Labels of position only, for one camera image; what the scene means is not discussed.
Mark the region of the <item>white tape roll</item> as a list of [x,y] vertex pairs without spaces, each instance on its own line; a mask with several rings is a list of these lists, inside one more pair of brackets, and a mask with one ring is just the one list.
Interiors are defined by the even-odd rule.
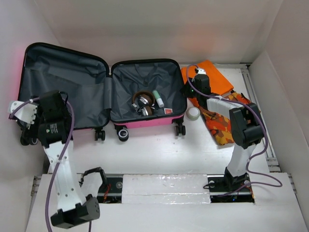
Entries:
[[200,110],[197,107],[190,107],[186,111],[186,115],[190,120],[195,121],[200,116]]

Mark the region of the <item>pink suitcase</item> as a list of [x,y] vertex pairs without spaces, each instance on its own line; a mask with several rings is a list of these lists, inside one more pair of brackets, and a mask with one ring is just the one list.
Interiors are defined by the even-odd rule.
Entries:
[[[103,128],[113,123],[120,141],[128,130],[175,124],[175,134],[185,135],[186,97],[179,64],[169,58],[121,61],[109,66],[102,58],[48,43],[33,43],[25,50],[18,93],[20,101],[52,90],[67,93],[77,130],[94,129],[104,139]],[[132,107],[132,96],[157,90],[164,107],[154,103],[152,116],[141,116]],[[164,108],[171,108],[166,115]]]

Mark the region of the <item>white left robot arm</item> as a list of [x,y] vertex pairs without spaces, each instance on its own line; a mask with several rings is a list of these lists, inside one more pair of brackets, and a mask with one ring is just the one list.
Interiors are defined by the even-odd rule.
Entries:
[[39,101],[42,116],[38,139],[52,169],[44,209],[47,230],[92,223],[100,217],[97,195],[107,187],[106,174],[97,167],[85,171],[81,179],[77,178],[72,161],[73,108],[58,90],[42,94]]

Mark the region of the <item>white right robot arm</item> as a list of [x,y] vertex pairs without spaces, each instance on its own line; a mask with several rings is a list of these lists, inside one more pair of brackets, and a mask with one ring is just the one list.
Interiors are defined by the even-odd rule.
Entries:
[[225,195],[246,187],[253,151],[267,136],[258,106],[253,102],[245,104],[212,94],[210,79],[202,73],[196,74],[194,78],[188,77],[182,93],[187,98],[196,98],[204,110],[218,113],[230,121],[234,150],[224,176],[214,181],[213,186],[219,187]]

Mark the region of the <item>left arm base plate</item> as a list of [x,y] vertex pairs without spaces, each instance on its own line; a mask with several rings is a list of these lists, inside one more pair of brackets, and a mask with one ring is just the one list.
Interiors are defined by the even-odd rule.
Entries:
[[121,203],[122,201],[122,175],[107,175],[107,184],[104,184],[99,174],[91,174],[80,178],[79,184],[87,200],[96,196],[99,203]]

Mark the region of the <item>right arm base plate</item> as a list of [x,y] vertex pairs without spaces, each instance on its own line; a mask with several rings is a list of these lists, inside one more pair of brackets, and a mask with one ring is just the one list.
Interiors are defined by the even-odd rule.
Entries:
[[232,185],[229,185],[223,174],[207,175],[207,180],[203,188],[209,191],[211,203],[254,203],[251,187],[244,187],[236,192],[250,180],[248,174]]

